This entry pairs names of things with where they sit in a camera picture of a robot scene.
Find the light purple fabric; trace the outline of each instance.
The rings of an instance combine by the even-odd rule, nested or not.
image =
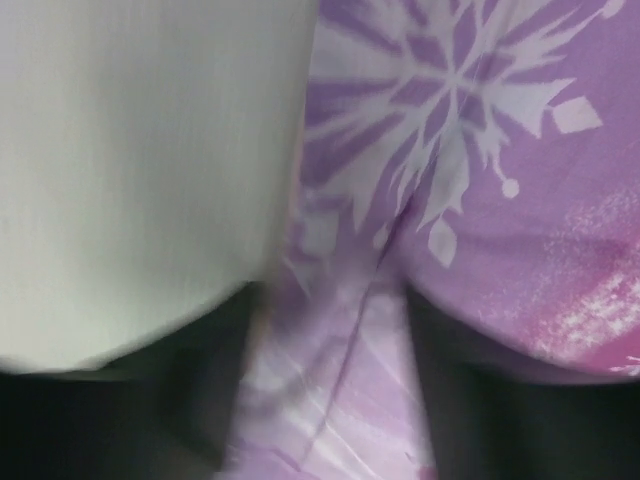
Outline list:
[[[532,355],[640,374],[639,24],[630,0],[321,1],[229,479],[434,478],[404,278]]]

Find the white dot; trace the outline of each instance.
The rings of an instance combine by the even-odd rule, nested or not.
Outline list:
[[[520,193],[520,184],[517,180],[510,178],[502,183],[502,194],[507,198],[514,198]]]

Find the white surface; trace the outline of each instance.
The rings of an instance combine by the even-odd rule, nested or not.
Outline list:
[[[265,274],[314,23],[314,0],[0,0],[0,357],[73,368]]]

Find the snowflake printed fabric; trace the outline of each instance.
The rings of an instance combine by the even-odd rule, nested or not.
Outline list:
[[[320,1],[228,478],[435,478],[400,279],[532,355],[640,374],[639,23],[630,0]]]

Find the dark blurry object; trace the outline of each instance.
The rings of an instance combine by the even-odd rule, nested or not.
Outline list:
[[[24,480],[205,480],[224,463],[260,288],[98,371],[0,374],[2,468]]]
[[[411,289],[407,311],[438,480],[640,478],[640,383],[520,354]]]

